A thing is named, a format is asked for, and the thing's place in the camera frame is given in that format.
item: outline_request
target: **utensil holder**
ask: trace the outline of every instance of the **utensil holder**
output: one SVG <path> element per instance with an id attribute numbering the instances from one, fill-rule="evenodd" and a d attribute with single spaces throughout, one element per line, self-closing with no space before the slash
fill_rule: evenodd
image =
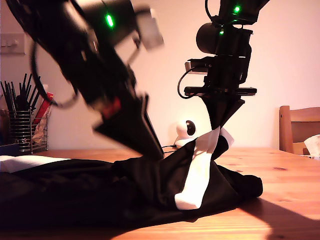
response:
<path id="1" fill-rule="evenodd" d="M 34 117 L 32 110 L 10 111 L 9 137 L 13 143 L 19 144 L 21 154 L 33 154 L 48 150 L 48 114 L 43 117 Z"/>

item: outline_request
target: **black cable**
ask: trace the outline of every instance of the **black cable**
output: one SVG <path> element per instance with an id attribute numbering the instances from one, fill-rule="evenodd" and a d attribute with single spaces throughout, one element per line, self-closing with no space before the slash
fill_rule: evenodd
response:
<path id="1" fill-rule="evenodd" d="M 173 147 L 173 148 L 176 148 L 177 147 L 177 145 L 168 145 L 168 146 L 162 146 L 162 148 L 164 149 L 164 148 L 168 148 L 168 147 Z"/>
<path id="2" fill-rule="evenodd" d="M 209 12 L 209 9 L 208 9 L 208 0 L 205 0 L 205 1 L 204 1 L 204 7 L 205 7 L 205 12 L 206 12 L 206 14 L 207 14 L 208 17 L 210 18 L 210 20 L 212 20 L 212 16 L 211 16 L 211 14 L 210 14 L 210 12 Z"/>
<path id="3" fill-rule="evenodd" d="M 164 154 L 174 153 L 175 151 L 165 151 Z"/>
<path id="4" fill-rule="evenodd" d="M 128 61 L 126 62 L 128 66 L 134 62 L 140 50 L 141 40 L 139 38 L 134 38 L 133 41 L 135 43 L 136 49 L 134 50 L 134 52 L 131 54 Z"/>
<path id="5" fill-rule="evenodd" d="M 31 45 L 31 58 L 30 58 L 31 73 L 32 73 L 35 87 L 38 89 L 38 92 L 41 95 L 41 97 L 43 97 L 43 99 L 46 100 L 51 105 L 54 105 L 58 108 L 69 108 L 69 107 L 73 106 L 76 103 L 76 100 L 78 98 L 78 93 L 79 93 L 78 89 L 75 87 L 73 87 L 73 90 L 74 90 L 73 97 L 64 103 L 57 103 L 55 100 L 49 99 L 49 97 L 47 96 L 46 90 L 44 89 L 44 86 L 42 85 L 40 78 L 39 78 L 39 75 L 38 75 L 36 52 L 37 52 L 37 43 L 34 41 L 33 44 Z"/>
<path id="6" fill-rule="evenodd" d="M 179 80 L 179 82 L 178 82 L 178 87 L 177 87 L 177 89 L 178 89 L 178 94 L 179 94 L 179 96 L 180 96 L 181 98 L 183 98 L 183 99 L 190 99 L 190 98 L 194 97 L 195 95 L 197 95 L 197 93 L 194 93 L 194 94 L 192 94 L 192 95 L 190 95 L 190 96 L 183 96 L 183 95 L 180 93 L 180 83 L 181 83 L 182 79 L 184 79 L 184 77 L 185 77 L 188 73 L 190 73 L 193 69 L 198 69 L 198 68 L 205 68 L 205 66 L 194 66 L 194 67 L 191 67 L 191 68 L 190 68 L 188 71 L 186 71 L 186 72 L 182 75 L 182 77 L 180 78 L 180 80 Z"/>

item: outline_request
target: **wooden table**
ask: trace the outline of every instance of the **wooden table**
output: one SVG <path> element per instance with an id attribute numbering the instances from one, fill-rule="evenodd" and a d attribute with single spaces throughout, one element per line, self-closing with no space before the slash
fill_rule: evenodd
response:
<path id="1" fill-rule="evenodd" d="M 125 160 L 128 150 L 50 150 L 51 157 Z M 216 162 L 244 175 L 262 178 L 260 198 L 239 208 L 135 230 L 60 230 L 0 235 L 1 240 L 215 239 L 320 240 L 320 162 L 270 148 L 232 148 Z"/>

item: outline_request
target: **black cloth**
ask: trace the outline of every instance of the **black cloth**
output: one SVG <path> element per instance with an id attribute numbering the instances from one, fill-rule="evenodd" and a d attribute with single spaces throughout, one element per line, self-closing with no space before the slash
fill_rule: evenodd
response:
<path id="1" fill-rule="evenodd" d="M 201 207 L 177 209 L 174 196 L 184 188 L 194 148 L 195 141 L 189 142 L 161 161 L 145 156 L 115 163 L 70 159 L 0 173 L 0 230 L 138 228 L 227 211 L 262 194 L 260 178 L 214 162 L 228 149 L 219 136 Z"/>

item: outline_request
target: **white fabric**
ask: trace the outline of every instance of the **white fabric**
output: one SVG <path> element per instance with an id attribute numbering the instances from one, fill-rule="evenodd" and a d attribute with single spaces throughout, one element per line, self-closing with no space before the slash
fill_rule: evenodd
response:
<path id="1" fill-rule="evenodd" d="M 69 158 L 58 158 L 48 156 L 0 156 L 0 172 L 14 173 L 20 170 L 33 168 L 39 165 L 68 160 Z"/>
<path id="2" fill-rule="evenodd" d="M 320 156 L 320 134 L 309 137 L 304 144 L 311 156 Z"/>
<path id="3" fill-rule="evenodd" d="M 192 162 L 185 180 L 182 192 L 174 196 L 179 210 L 192 210 L 201 207 L 205 191 L 210 179 L 211 156 L 216 149 L 219 135 L 223 136 L 230 147 L 234 139 L 220 127 L 212 130 L 195 140 Z"/>

